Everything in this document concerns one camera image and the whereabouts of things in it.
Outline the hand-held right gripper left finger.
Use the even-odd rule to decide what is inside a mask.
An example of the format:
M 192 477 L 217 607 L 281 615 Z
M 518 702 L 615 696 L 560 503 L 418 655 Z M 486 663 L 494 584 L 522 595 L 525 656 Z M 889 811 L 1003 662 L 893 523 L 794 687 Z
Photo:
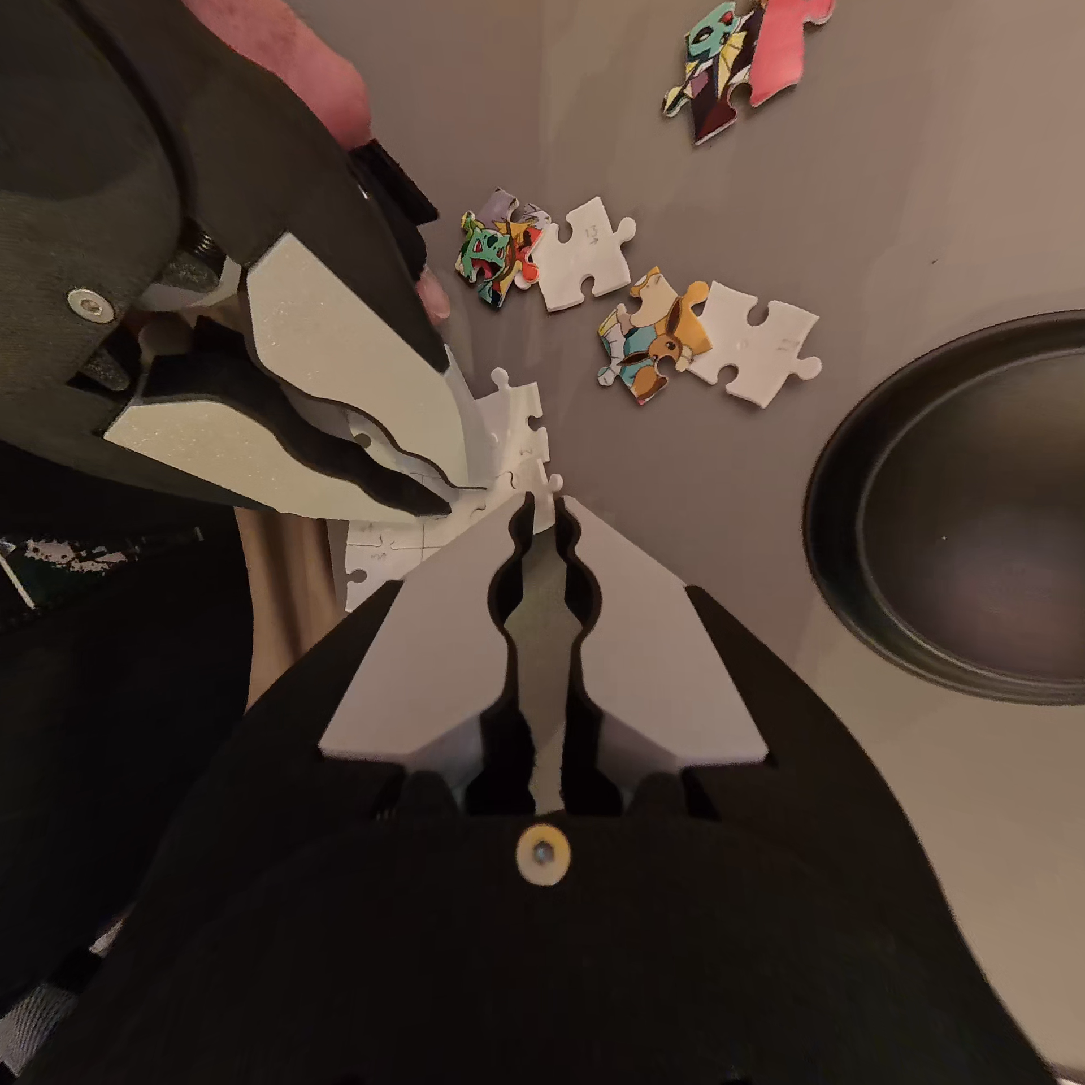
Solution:
M 507 628 L 534 519 L 534 496 L 516 492 L 400 582 L 321 737 L 326 757 L 441 776 L 467 810 L 535 810 Z

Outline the beige cloth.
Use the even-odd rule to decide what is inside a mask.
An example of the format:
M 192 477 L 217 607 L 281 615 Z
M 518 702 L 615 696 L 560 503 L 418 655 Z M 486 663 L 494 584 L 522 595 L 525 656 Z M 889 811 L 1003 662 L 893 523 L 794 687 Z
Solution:
M 344 617 L 329 524 L 237 509 L 253 610 L 248 709 Z

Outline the black round bowl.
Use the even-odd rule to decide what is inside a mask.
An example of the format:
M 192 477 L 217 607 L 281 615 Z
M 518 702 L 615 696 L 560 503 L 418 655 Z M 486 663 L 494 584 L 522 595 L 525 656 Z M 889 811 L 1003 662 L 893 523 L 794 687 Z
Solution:
M 810 576 L 902 671 L 965 695 L 1084 701 L 1084 314 L 966 334 L 881 382 L 807 487 Z

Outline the person's left hand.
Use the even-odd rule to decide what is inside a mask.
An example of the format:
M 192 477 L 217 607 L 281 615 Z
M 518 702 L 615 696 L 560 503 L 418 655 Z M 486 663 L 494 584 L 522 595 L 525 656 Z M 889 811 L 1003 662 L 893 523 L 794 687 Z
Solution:
M 372 130 L 370 98 L 359 72 L 282 1 L 186 1 L 184 7 L 225 44 L 275 74 L 299 97 L 355 164 L 376 194 L 390 197 L 390 224 L 427 318 L 448 318 L 450 303 L 427 268 L 426 243 L 416 232 L 439 215 Z

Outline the black printed clothing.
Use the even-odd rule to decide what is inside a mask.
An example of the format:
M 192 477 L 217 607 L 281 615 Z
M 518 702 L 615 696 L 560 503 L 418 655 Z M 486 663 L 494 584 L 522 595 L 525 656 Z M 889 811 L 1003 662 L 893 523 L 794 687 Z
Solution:
M 3 1012 L 132 904 L 252 655 L 232 512 L 2 635 Z

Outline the white assembled puzzle ball section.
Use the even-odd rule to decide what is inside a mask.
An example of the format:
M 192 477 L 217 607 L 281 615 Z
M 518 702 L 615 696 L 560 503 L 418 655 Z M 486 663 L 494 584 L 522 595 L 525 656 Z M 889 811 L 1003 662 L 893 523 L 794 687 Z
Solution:
M 449 503 L 447 515 L 397 523 L 374 514 L 349 521 L 342 547 L 346 612 L 360 607 L 388 580 L 400 580 L 514 496 L 532 494 L 535 534 L 554 525 L 562 480 L 548 471 L 546 427 L 531 427 L 532 421 L 542 417 L 538 387 L 535 383 L 511 385 L 500 368 L 492 372 L 492 380 L 494 392 L 475 404 L 492 441 L 493 480 L 482 492 L 455 489 L 441 481 L 434 468 L 414 468 L 410 476 Z

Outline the green figure puzzle piece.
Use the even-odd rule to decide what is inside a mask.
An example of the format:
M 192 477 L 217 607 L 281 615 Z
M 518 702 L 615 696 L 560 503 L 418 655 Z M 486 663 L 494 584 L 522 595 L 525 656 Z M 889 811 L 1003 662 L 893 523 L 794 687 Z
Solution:
M 462 216 L 454 269 L 484 305 L 499 311 L 512 288 L 526 291 L 538 282 L 535 250 L 549 224 L 548 210 L 497 188 L 478 214 L 467 210 Z

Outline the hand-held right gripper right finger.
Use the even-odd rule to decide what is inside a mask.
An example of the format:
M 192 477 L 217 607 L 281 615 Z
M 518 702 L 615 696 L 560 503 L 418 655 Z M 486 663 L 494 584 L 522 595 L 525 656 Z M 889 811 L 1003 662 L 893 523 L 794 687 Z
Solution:
M 561 794 L 620 815 L 658 775 L 763 763 L 768 746 L 687 585 L 574 498 L 556 500 L 571 649 Z

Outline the pink and dark puzzle section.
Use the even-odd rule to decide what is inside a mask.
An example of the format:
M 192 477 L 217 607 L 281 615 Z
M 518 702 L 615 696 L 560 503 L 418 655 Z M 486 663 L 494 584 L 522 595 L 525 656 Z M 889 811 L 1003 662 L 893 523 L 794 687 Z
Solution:
M 760 107 L 801 82 L 806 31 L 834 15 L 835 1 L 720 2 L 685 35 L 684 79 L 662 102 L 665 117 L 682 108 L 691 115 L 694 146 L 703 145 L 738 119 L 733 94 L 749 91 Z

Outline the orange and teal puzzle section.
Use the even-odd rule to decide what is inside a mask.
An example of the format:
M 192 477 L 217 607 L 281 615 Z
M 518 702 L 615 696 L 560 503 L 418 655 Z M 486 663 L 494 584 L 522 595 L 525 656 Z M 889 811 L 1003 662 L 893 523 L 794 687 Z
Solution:
M 601 387 L 622 385 L 644 406 L 671 381 L 663 367 L 686 372 L 712 349 L 697 311 L 709 301 L 710 284 L 695 281 L 680 292 L 652 268 L 631 285 L 630 294 L 635 310 L 620 304 L 598 329 L 607 365 L 599 369 L 597 381 Z

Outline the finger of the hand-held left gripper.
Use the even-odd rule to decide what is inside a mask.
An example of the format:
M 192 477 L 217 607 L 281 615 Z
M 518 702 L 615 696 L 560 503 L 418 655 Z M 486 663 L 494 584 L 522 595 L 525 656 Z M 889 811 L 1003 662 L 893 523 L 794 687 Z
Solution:
M 350 436 L 314 426 L 273 376 L 224 352 L 157 357 L 103 439 L 309 519 L 410 522 L 452 510 Z
M 182 352 L 224 352 L 248 360 L 288 393 L 299 414 L 350 436 L 394 470 L 434 468 L 449 488 L 473 488 L 473 401 L 414 288 L 394 304 L 422 353 L 290 233 L 245 276 L 244 331 L 199 312 Z

